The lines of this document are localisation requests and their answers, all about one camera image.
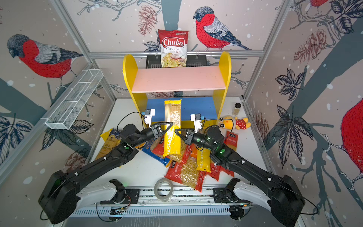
white wire basket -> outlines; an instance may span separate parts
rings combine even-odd
[[[70,129],[102,78],[99,69],[84,70],[79,82],[73,88],[67,88],[70,92],[45,124],[51,129]]]

packaging tape roll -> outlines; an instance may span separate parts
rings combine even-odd
[[[170,192],[167,195],[159,195],[159,193],[158,193],[158,189],[159,189],[160,185],[162,185],[163,183],[168,183],[170,185]],[[162,179],[158,180],[158,182],[155,184],[154,194],[160,201],[166,202],[170,199],[171,195],[173,194],[173,190],[174,190],[174,187],[173,187],[173,183],[171,182],[171,180],[162,178]]]

glass jar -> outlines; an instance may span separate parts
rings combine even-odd
[[[232,111],[232,115],[237,116],[238,113],[240,112],[241,109],[241,104],[238,102],[234,105],[234,110]]]

blue shelf board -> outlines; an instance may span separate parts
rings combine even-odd
[[[200,113],[206,119],[217,118],[216,108],[212,97],[155,98],[147,100],[147,109],[155,109],[155,116],[152,117],[152,121],[165,121],[164,101],[180,99],[182,121],[190,121],[190,115],[197,113]]]

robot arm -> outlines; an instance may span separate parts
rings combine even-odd
[[[186,131],[185,136],[181,135],[180,131]],[[264,195],[260,193],[259,197],[261,199],[259,200],[263,203],[261,205],[267,209],[270,208],[269,210],[271,210],[273,216],[283,225],[293,227],[305,205],[305,200],[295,181],[287,175],[282,178],[266,172],[241,157],[223,143],[224,136],[217,125],[208,127],[206,131],[206,135],[195,133],[194,129],[176,129],[175,133],[188,145],[194,143],[200,147],[210,149],[212,161],[225,169],[238,173],[256,185],[268,197],[266,204],[266,199],[262,198]],[[226,187],[226,190],[230,193],[231,198],[229,199],[231,201],[233,201],[233,197],[247,199],[246,197],[243,198],[243,195],[252,196],[256,194],[256,190],[248,192],[244,190],[245,185],[243,185],[243,182],[234,179]]]
[[[163,131],[161,125],[169,126]],[[129,162],[138,152],[136,146],[163,136],[172,125],[172,122],[156,123],[140,132],[135,125],[128,124],[120,132],[120,144],[110,153],[72,172],[59,170],[52,174],[38,200],[50,222],[57,224],[69,217],[81,200],[77,193],[108,171]]]

